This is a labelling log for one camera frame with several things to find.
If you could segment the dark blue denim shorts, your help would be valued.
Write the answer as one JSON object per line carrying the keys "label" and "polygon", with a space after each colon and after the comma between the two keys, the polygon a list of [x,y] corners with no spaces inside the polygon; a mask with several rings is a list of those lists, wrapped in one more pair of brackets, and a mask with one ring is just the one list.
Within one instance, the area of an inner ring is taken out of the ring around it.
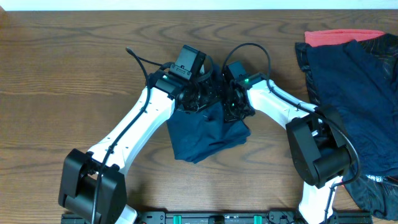
{"label": "dark blue denim shorts", "polygon": [[222,104],[217,102],[200,112],[184,112],[179,103],[167,120],[174,158],[198,163],[224,149],[244,144],[251,135],[243,121],[224,122]]}

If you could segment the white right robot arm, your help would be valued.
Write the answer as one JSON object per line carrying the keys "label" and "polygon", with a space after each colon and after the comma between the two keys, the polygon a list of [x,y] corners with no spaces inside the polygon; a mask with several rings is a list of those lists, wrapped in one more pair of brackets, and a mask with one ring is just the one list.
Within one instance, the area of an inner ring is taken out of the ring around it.
{"label": "white right robot arm", "polygon": [[294,167],[304,181],[298,212],[306,223],[327,223],[335,189],[358,161],[337,110],[306,103],[263,73],[225,74],[224,79],[226,118],[261,111],[286,130]]}

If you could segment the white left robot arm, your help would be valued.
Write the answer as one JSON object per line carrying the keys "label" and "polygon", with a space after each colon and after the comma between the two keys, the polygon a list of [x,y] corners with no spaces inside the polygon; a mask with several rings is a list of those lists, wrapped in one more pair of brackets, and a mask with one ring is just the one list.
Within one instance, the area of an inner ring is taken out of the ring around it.
{"label": "white left robot arm", "polygon": [[58,203],[88,223],[135,223],[127,204],[125,178],[153,133],[177,109],[197,113],[220,98],[211,72],[160,68],[146,75],[146,86],[118,125],[87,152],[72,149],[63,162]]}

